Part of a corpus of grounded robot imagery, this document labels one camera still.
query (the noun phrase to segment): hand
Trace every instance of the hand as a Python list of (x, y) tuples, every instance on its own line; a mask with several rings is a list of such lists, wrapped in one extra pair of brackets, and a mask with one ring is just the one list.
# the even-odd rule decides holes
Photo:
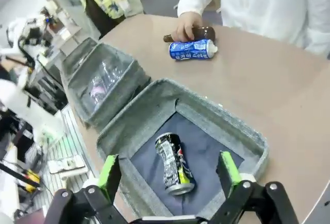
[(195, 12), (185, 12), (179, 17), (177, 29), (172, 33), (174, 41), (187, 42), (194, 40), (193, 27), (203, 26), (202, 17)]

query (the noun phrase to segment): black can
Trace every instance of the black can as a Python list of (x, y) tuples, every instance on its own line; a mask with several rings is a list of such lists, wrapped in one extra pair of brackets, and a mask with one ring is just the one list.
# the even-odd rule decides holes
[(155, 147), (164, 163), (166, 192), (181, 195), (191, 191), (195, 180), (184, 159), (180, 137), (173, 133), (162, 134), (156, 139)]

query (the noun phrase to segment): bolt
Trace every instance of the bolt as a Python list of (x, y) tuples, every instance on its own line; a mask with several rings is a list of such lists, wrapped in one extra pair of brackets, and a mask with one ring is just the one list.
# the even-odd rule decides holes
[(90, 188), (89, 190), (88, 190), (88, 193), (89, 194), (93, 194), (95, 192), (95, 190), (93, 189), (93, 188)]
[(271, 184), (269, 186), (270, 189), (272, 189), (273, 191), (277, 189), (277, 185), (276, 184)]
[(249, 182), (244, 182), (243, 187), (244, 188), (250, 188), (251, 184)]

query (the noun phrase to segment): white shirt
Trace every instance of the white shirt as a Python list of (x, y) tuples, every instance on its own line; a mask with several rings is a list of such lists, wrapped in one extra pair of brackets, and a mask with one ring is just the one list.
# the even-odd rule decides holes
[[(180, 0), (178, 15), (202, 14), (211, 0)], [(221, 0), (223, 25), (295, 44), (313, 53), (330, 52), (330, 0)]]

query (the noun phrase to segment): brown table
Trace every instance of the brown table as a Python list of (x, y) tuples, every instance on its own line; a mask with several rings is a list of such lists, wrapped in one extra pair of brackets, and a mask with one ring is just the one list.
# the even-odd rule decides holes
[[(282, 182), (302, 222), (330, 178), (329, 62), (294, 46), (221, 26), (214, 27), (219, 52), (212, 60), (175, 62), (162, 41), (175, 24), (173, 18), (138, 15), (103, 41), (133, 55), (153, 80), (174, 79), (261, 132), (268, 139), (270, 160), (260, 183)], [(101, 169), (97, 134), (77, 121)], [(122, 211), (122, 202), (118, 197), (116, 201)], [(132, 219), (127, 209), (123, 214)]]

